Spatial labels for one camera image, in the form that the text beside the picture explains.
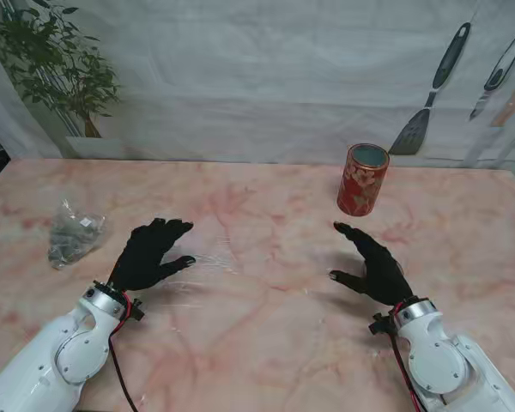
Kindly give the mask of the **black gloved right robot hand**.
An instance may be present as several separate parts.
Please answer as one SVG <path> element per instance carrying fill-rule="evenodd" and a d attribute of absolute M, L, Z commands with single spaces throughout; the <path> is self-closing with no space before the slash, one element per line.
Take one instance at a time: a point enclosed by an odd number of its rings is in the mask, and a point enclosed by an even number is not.
<path fill-rule="evenodd" d="M 364 258 L 366 273 L 354 276 L 341 270 L 332 270 L 329 273 L 331 280 L 386 306 L 396 306 L 414 295 L 398 261 L 386 247 L 349 224 L 335 221 L 333 226 L 355 245 Z"/>

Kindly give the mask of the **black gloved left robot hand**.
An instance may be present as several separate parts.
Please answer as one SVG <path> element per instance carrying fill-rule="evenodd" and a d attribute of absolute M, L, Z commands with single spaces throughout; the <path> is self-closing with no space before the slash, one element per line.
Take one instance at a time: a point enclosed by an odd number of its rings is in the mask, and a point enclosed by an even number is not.
<path fill-rule="evenodd" d="M 190 232 L 194 224 L 180 219 L 154 218 L 148 225 L 132 230 L 125 248 L 117 259 L 107 284 L 118 291 L 152 288 L 181 270 L 192 266 L 193 256 L 182 256 L 163 263 L 162 259 L 175 242 Z"/>

